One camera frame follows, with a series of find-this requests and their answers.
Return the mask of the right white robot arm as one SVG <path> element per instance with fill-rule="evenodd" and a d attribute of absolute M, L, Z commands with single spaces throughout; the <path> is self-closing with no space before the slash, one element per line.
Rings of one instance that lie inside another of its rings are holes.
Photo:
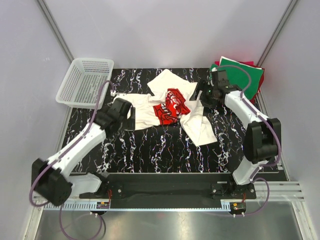
<path fill-rule="evenodd" d="M 200 100 L 202 105 L 213 108 L 225 105 L 245 126 L 242 143 L 243 159 L 230 175 L 222 195 L 239 198 L 250 189 L 254 177 L 262 168 L 273 167 L 281 158 L 281 122 L 259 111 L 245 96 L 244 90 L 230 83 L 226 70 L 219 67 L 211 71 L 210 80 L 199 80 L 190 101 Z"/>

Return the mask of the white t shirt red print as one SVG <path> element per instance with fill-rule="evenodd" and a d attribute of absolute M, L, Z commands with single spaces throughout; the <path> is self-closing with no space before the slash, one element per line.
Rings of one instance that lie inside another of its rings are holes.
<path fill-rule="evenodd" d="M 135 130 L 180 123 L 195 146 L 217 142 L 212 125 L 203 115 L 200 100 L 190 100 L 197 83 L 163 70 L 147 86 L 152 94 L 118 93 L 116 98 L 135 108 Z"/>

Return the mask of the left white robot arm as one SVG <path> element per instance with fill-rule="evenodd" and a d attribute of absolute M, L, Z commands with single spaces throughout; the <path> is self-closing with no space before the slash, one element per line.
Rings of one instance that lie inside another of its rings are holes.
<path fill-rule="evenodd" d="M 111 106 L 94 112 L 91 121 L 69 144 L 46 160 L 32 163 L 31 192 L 36 192 L 54 206 L 70 197 L 92 195 L 108 197 L 107 176 L 97 172 L 71 175 L 75 166 L 97 145 L 120 131 L 135 129 L 135 108 L 117 97 Z"/>

